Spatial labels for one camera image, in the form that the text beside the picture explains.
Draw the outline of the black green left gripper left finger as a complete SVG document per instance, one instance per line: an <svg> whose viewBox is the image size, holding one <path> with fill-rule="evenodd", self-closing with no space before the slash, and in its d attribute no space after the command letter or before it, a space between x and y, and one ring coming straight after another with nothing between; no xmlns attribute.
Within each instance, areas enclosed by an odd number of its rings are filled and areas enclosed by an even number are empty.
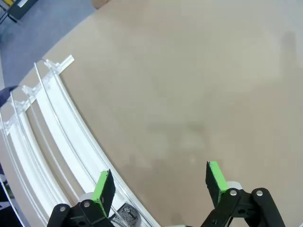
<svg viewBox="0 0 303 227"><path fill-rule="evenodd" d="M102 171L89 199L70 207L57 204L49 218L49 227L112 227L109 212L116 192L111 170Z"/></svg>

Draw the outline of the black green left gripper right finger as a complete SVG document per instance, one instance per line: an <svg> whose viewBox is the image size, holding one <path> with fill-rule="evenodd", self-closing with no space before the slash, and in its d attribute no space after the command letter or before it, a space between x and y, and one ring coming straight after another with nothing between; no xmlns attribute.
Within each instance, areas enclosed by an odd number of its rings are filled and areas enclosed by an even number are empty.
<svg viewBox="0 0 303 227"><path fill-rule="evenodd" d="M238 186L229 186L216 161L206 163L205 183L214 209L203 227L228 227L235 218L242 218L249 227L284 227L281 214L266 188L251 193Z"/></svg>

